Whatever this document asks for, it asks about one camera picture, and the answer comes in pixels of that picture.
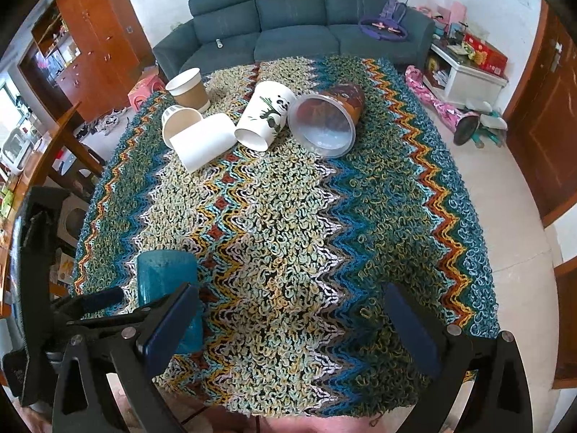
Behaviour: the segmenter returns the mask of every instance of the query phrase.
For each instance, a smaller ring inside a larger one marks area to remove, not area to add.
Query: red stool
[[[142,76],[128,93],[128,100],[132,108],[137,111],[146,99],[154,92],[164,89],[164,82],[158,75],[158,68],[154,67],[143,72]]]

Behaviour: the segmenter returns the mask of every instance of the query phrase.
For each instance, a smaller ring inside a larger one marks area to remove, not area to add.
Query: screw
[[[454,337],[463,333],[463,330],[457,324],[449,324],[446,327],[446,331],[449,332],[449,334],[454,335]]]
[[[122,332],[120,332],[120,335],[122,335],[122,338],[125,340],[131,339],[136,335],[136,329],[134,327],[125,327],[122,329]]]
[[[82,335],[76,334],[70,339],[72,345],[79,345],[82,342]]]
[[[501,332],[501,337],[503,337],[503,340],[506,342],[513,342],[515,340],[513,334],[511,334],[508,330]]]

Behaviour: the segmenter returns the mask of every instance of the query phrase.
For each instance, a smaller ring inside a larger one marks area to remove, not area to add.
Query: gray sofa
[[[404,42],[377,41],[357,23],[377,16],[386,0],[189,0],[193,18],[153,49],[169,78],[193,67],[203,74],[289,56],[386,57],[423,67],[434,22],[409,8]],[[218,48],[216,39],[223,44]]]

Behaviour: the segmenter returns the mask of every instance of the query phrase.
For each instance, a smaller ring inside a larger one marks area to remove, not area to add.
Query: knitted tablecloth
[[[269,151],[237,145],[188,174],[160,134],[175,101],[154,93],[97,186],[75,290],[121,285],[126,305],[111,311],[127,311],[137,306],[140,252],[193,252],[204,350],[175,355],[158,383],[266,416],[411,405],[427,379],[383,310],[383,282],[402,283],[470,334],[498,333],[483,232],[455,163],[384,60],[297,57],[217,71],[205,115],[236,122],[268,79],[298,95],[359,84],[366,106],[351,152],[323,159],[285,128]]]

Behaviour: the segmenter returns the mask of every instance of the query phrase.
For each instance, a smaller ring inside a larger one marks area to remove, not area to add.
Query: purple backpack
[[[361,18],[359,28],[373,39],[402,42],[409,35],[407,30],[400,25],[406,12],[407,5],[405,3],[399,3],[397,0],[387,0],[381,14],[377,18]]]

